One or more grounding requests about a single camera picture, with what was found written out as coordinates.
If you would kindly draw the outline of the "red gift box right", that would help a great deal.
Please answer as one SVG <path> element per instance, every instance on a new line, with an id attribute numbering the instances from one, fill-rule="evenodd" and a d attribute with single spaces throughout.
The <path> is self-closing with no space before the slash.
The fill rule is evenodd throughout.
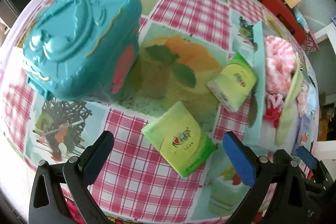
<path id="1" fill-rule="evenodd" d="M 258 0 L 288 29 L 299 45 L 306 40 L 306 33 L 297 22 L 293 11 L 284 0 Z"/>

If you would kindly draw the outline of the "teal shallow box tray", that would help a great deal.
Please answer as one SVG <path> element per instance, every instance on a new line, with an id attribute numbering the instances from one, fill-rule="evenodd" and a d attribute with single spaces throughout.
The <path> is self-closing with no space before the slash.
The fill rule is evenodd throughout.
<path id="1" fill-rule="evenodd" d="M 250 102 L 250 111 L 255 112 L 255 119 L 249 120 L 244 130 L 243 143 L 252 149 L 275 152 L 278 149 L 284 149 L 291 153 L 297 141 L 298 126 L 300 123 L 298 106 L 296 100 L 285 103 L 291 108 L 290 116 L 280 116 L 280 125 L 278 129 L 271 129 L 270 123 L 263 119 L 266 112 L 266 61 L 265 61 L 265 43 L 267 36 L 276 35 L 276 33 L 263 21 L 253 26 L 254 42 L 257 43 L 257 51 L 254 56 L 254 71 L 257 75 L 257 82 L 252 89 Z"/>

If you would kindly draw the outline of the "patterned checkered tablecloth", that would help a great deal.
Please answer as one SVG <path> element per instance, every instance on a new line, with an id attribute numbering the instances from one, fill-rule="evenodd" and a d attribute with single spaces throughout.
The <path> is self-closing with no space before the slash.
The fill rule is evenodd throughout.
<path id="1" fill-rule="evenodd" d="M 115 134 L 116 149 L 90 187 L 110 217 L 140 223 L 220 223 L 245 187 L 219 153 L 181 178 L 143 136 L 147 122 L 181 101 L 202 130 L 219 143 L 226 131 L 241 140 L 252 91 L 228 112 L 207 87 L 236 53 L 254 67 L 257 43 L 248 38 L 263 21 L 291 43 L 307 82 L 315 78 L 307 55 L 278 19 L 256 0 L 140 0 L 139 50 L 117 101 L 45 100 L 27 84 L 23 42 L 55 0 L 36 0 L 1 50 L 1 133 L 35 168 L 41 159 L 61 162 L 92 143 L 100 129 Z"/>

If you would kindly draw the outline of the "light green cloth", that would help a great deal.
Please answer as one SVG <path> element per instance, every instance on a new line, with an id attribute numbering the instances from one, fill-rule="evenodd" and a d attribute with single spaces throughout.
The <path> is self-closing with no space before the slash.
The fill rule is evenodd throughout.
<path id="1" fill-rule="evenodd" d="M 294 110 L 293 104 L 301 91 L 303 82 L 303 73 L 300 69 L 301 60 L 298 53 L 295 54 L 296 70 L 291 79 L 291 85 L 288 94 L 284 101 L 282 113 L 279 119 L 279 126 L 276 132 L 275 145 L 283 145 L 288 137 L 289 130 L 295 118 L 296 110 Z"/>

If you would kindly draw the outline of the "green tissue pack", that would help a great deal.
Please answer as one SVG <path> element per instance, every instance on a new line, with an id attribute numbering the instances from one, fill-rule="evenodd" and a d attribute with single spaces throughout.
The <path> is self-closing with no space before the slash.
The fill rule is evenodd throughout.
<path id="1" fill-rule="evenodd" d="M 216 148 L 181 101 L 141 132 L 181 177 L 198 169 Z"/>
<path id="2" fill-rule="evenodd" d="M 207 87 L 228 112 L 237 112 L 257 83 L 254 69 L 236 53 Z"/>

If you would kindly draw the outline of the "blue face mask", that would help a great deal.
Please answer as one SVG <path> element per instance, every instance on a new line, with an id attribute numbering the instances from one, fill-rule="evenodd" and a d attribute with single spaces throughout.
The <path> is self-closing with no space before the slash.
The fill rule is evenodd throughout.
<path id="1" fill-rule="evenodd" d="M 315 86 L 312 83 L 308 84 L 307 92 L 307 115 L 312 117 L 318 108 L 318 95 Z"/>

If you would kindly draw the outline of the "pink white fluffy towel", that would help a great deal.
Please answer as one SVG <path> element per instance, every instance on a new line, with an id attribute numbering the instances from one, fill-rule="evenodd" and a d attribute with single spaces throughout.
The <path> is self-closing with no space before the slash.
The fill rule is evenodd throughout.
<path id="1" fill-rule="evenodd" d="M 293 47 L 285 39 L 273 35 L 265 38 L 264 46 L 266 91 L 285 97 L 291 85 L 291 74 L 297 68 Z"/>

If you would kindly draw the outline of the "pink floral scrunchie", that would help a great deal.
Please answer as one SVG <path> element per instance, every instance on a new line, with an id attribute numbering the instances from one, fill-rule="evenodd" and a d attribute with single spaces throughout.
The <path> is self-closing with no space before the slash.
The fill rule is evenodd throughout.
<path id="1" fill-rule="evenodd" d="M 309 84 L 306 80 L 303 80 L 301 84 L 301 90 L 297 96 L 297 110 L 302 117 L 304 114 L 307 114 L 309 111 L 308 106 L 308 92 L 309 92 Z"/>

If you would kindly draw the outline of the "teal plastic toy case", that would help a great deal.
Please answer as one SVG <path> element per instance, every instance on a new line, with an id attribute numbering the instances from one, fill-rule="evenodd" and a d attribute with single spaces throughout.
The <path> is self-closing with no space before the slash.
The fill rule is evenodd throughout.
<path id="1" fill-rule="evenodd" d="M 46 100 L 118 100 L 138 55 L 140 0 L 55 0 L 23 44 L 27 83 Z"/>

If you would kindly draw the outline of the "red patterned box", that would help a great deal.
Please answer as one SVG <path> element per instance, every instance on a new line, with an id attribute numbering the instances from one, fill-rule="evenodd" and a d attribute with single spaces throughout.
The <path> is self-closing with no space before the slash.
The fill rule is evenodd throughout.
<path id="1" fill-rule="evenodd" d="M 306 34 L 304 43 L 301 45 L 306 54 L 319 51 L 318 43 L 310 31 Z"/>

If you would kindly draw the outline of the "blue wet wipes pack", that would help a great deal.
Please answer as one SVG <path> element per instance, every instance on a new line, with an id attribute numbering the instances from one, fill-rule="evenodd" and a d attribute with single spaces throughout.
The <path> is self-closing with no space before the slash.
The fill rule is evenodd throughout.
<path id="1" fill-rule="evenodd" d="M 296 19 L 297 23 L 301 26 L 303 31 L 306 34 L 308 34 L 309 33 L 309 26 L 307 24 L 307 21 L 306 21 L 305 17 L 302 15 L 302 13 L 296 7 L 293 9 L 293 13 L 294 13 L 294 16 L 295 16 L 295 19 Z"/>

